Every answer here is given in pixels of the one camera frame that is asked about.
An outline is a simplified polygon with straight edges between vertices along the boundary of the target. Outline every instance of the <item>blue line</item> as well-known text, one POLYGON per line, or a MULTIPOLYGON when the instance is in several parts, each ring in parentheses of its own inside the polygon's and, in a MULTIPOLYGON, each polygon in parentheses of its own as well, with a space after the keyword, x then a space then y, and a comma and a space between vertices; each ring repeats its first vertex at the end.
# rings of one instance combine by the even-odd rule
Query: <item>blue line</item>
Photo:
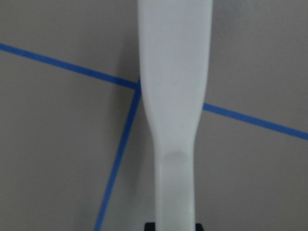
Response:
POLYGON ((136 111, 137 111, 137 107, 141 98, 141 90, 140 90, 140 82, 138 82, 138 88, 136 88, 135 94, 134 94, 134 98, 132 100, 132 104, 130 106, 130 110, 128 113, 128 117, 126 120, 126 124, 123 130, 123 134, 121 137, 121 141, 120 141, 120 145, 118 147, 118 150, 116 152, 116 156, 115 156, 115 160, 114 160, 114 164, 109 176, 109 180, 105 189, 105 193, 103 196, 103 201, 95 222, 95 227, 93 231, 100 231, 101 227, 103 225, 103 220, 106 214, 106 210, 107 210, 107 206, 108 206, 108 202, 110 200, 110 196, 112 193, 112 189, 114 187, 115 184, 115 179, 117 176, 117 173, 119 171, 120 165, 121 165, 121 161, 122 161, 122 157, 124 154, 124 150, 128 141, 128 137, 131 131, 131 127, 136 115, 136 111))
POLYGON ((110 75, 107 75, 107 74, 104 74, 104 73, 101 73, 101 72, 98 72, 98 71, 93 71, 93 70, 88 69, 88 68, 84 68, 84 67, 81 67, 81 66, 70 64, 70 63, 67 63, 67 62, 64 62, 64 61, 53 59, 53 58, 50 58, 50 57, 47 57, 47 56, 44 56, 44 55, 40 55, 40 54, 36 54, 36 53, 33 53, 33 52, 25 51, 25 50, 22 50, 22 49, 19 49, 19 48, 16 48, 16 47, 12 47, 12 46, 8 46, 8 45, 2 44, 2 43, 0 43, 0 51, 1 50, 5 51, 5 52, 12 53, 12 54, 16 54, 16 55, 19 55, 19 56, 22 56, 22 57, 25 57, 25 58, 28 58, 28 59, 36 60, 36 61, 39 61, 39 62, 42 62, 42 63, 45 63, 45 64, 60 67, 62 69, 73 71, 73 72, 76 72, 76 73, 79 73, 79 74, 83 74, 83 75, 86 75, 86 76, 89 76, 89 77, 105 80, 107 82, 111 82, 111 83, 114 83, 114 84, 117 84, 117 85, 120 85, 120 86, 123 86, 123 87, 131 88, 131 89, 134 89, 134 90, 138 88, 138 84, 135 83, 135 82, 132 82, 132 81, 128 81, 128 80, 125 80, 125 79, 122 79, 122 78, 119 78, 119 77, 110 76, 110 75))
POLYGON ((213 106, 205 103, 203 105, 203 110, 219 114, 221 116, 227 116, 233 119, 237 119, 249 124, 257 125, 263 128, 271 129, 280 133, 284 133, 290 136, 295 136, 304 140, 308 140, 308 133, 295 130, 293 128, 288 128, 279 124, 275 124, 269 121, 258 119, 249 115, 240 114, 238 112, 230 111, 221 107, 213 106))

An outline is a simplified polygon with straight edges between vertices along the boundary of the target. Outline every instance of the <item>blue stripe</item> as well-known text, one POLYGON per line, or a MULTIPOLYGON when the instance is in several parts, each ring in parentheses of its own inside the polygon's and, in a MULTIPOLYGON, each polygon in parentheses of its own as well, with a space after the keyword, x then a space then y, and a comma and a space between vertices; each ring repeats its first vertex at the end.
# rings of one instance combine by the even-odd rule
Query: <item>blue stripe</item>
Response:
POLYGON ((120 86, 123 86, 123 87, 131 88, 131 89, 134 89, 134 90, 138 88, 138 84, 134 83, 132 81, 128 81, 128 80, 125 80, 125 79, 122 79, 122 78, 110 76, 110 75, 107 75, 107 74, 104 74, 104 73, 101 73, 101 72, 98 72, 98 71, 93 71, 93 70, 88 69, 88 68, 84 68, 84 67, 81 67, 81 66, 77 66, 77 65, 74 65, 74 64, 63 62, 63 61, 53 59, 53 58, 50 58, 50 57, 47 57, 47 56, 44 56, 44 55, 36 54, 36 53, 33 53, 33 52, 25 51, 25 50, 22 50, 22 49, 19 49, 19 48, 16 48, 16 47, 11 47, 11 46, 8 46, 8 45, 2 44, 2 43, 0 43, 0 51, 1 50, 8 52, 8 53, 16 54, 16 55, 19 55, 19 56, 22 56, 22 57, 25 57, 25 58, 28 58, 28 59, 36 60, 36 61, 39 61, 39 62, 42 62, 42 63, 45 63, 45 64, 60 67, 60 68, 65 69, 65 70, 73 71, 73 72, 76 72, 76 73, 79 73, 79 74, 82 74, 82 75, 86 75, 86 76, 93 77, 93 78, 98 78, 98 79, 101 79, 101 80, 104 80, 104 81, 107 81, 107 82, 111 82, 111 83, 114 83, 114 84, 117 84, 117 85, 120 85, 120 86))
POLYGON ((138 82, 138 86, 139 87, 135 91, 134 98, 133 98, 132 104, 130 106, 130 110, 129 110, 128 117, 127 117, 127 120, 126 120, 126 124, 125 124, 125 127, 124 127, 124 131, 123 131, 123 134, 122 134, 120 145, 118 147, 118 150, 117 150, 117 153, 116 153, 116 156, 115 156, 114 164, 113 164, 110 176, 109 176, 109 180, 108 180, 108 183, 107 183, 107 186, 106 186, 106 189, 105 189, 105 193, 104 193, 104 196, 103 196, 103 201, 102 201, 102 204, 101 204, 101 207, 100 207, 100 210, 99 210, 93 231, 100 231, 101 228, 102 228, 102 225, 103 225, 103 220, 104 220, 104 217, 105 217, 105 214, 106 214, 108 202, 110 200, 112 189, 113 189, 114 184, 115 184, 115 179, 116 179, 117 173, 118 173, 120 165, 121 165, 124 150, 125 150, 126 144, 128 142, 128 137, 129 137, 131 127, 132 127, 132 124, 133 124, 133 121, 134 121, 134 118, 135 118, 135 115, 136 115, 137 107, 138 107, 138 104, 139 104, 139 101, 140 101, 140 98, 141 98, 140 82, 138 82))
POLYGON ((295 130, 293 128, 288 128, 279 124, 275 124, 269 121, 258 119, 249 115, 240 114, 238 112, 230 111, 221 107, 213 106, 205 103, 203 105, 203 110, 219 114, 221 116, 227 116, 233 119, 237 119, 249 124, 257 125, 263 128, 271 129, 280 133, 284 133, 290 136, 295 136, 304 140, 308 140, 308 133, 295 130))

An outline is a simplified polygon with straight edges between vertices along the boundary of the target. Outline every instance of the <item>white spatula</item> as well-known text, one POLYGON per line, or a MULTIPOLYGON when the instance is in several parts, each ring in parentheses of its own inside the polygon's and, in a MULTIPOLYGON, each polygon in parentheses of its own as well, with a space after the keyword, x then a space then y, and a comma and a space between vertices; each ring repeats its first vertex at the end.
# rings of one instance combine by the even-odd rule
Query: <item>white spatula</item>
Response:
POLYGON ((141 90, 155 155, 156 231, 194 231, 193 147, 212 0, 138 0, 141 90))

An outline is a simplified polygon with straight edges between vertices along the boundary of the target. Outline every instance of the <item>white plastic utensil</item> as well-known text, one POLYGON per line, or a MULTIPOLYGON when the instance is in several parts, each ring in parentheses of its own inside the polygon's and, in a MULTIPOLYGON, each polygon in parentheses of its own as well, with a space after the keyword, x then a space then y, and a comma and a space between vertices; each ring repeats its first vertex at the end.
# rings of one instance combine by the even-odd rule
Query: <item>white plastic utensil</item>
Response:
POLYGON ((212 0, 139 0, 141 90, 155 155, 156 231, 194 231, 193 147, 212 0))

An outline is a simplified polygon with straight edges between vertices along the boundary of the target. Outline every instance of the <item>blue tape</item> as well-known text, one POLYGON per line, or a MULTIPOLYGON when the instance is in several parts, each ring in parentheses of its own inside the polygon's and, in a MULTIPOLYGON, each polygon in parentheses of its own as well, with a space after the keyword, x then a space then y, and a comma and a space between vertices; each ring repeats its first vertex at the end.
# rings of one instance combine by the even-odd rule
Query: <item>blue tape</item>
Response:
POLYGON ((120 165, 121 165, 124 150, 125 150, 126 144, 128 142, 128 137, 129 137, 129 134, 130 134, 130 131, 131 131, 131 128, 132 128, 132 124, 133 124, 133 121, 134 121, 134 118, 135 118, 135 115, 136 115, 136 112, 137 112, 138 104, 139 104, 139 101, 140 101, 140 98, 141 98, 140 82, 138 82, 138 86, 139 87, 136 88, 134 98, 132 100, 132 104, 131 104, 130 109, 129 109, 128 117, 127 117, 127 120, 126 120, 126 123, 125 123, 125 127, 124 127, 124 130, 123 130, 122 137, 121 137, 120 145, 119 145, 118 150, 116 152, 114 164, 113 164, 110 176, 109 176, 109 180, 108 180, 108 183, 107 183, 107 186, 106 186, 106 189, 105 189, 105 193, 104 193, 104 196, 103 196, 103 201, 102 201, 102 204, 101 204, 101 207, 100 207, 100 210, 99 210, 93 231, 100 231, 101 227, 103 225, 103 220, 104 220, 104 217, 105 217, 105 214, 106 214, 108 202, 110 200, 112 189, 113 189, 115 181, 116 181, 115 179, 116 179, 117 173, 118 173, 120 165))
POLYGON ((308 140, 308 133, 205 103, 203 110, 308 140))
POLYGON ((33 52, 25 51, 25 50, 12 47, 12 46, 8 46, 2 43, 0 43, 0 51, 1 50, 8 52, 8 53, 16 54, 16 55, 19 55, 19 56, 22 56, 28 59, 36 60, 41 63, 60 67, 65 70, 73 71, 73 72, 76 72, 82 75, 86 75, 86 76, 93 77, 93 78, 98 78, 98 79, 111 82, 111 83, 114 83, 114 84, 117 84, 123 87, 131 88, 134 90, 138 88, 138 84, 132 81, 128 81, 128 80, 125 80, 119 77, 110 76, 110 75, 107 75, 107 74, 104 74, 98 71, 93 71, 88 68, 84 68, 81 66, 63 62, 63 61, 53 59, 53 58, 50 58, 44 55, 36 54, 33 52))

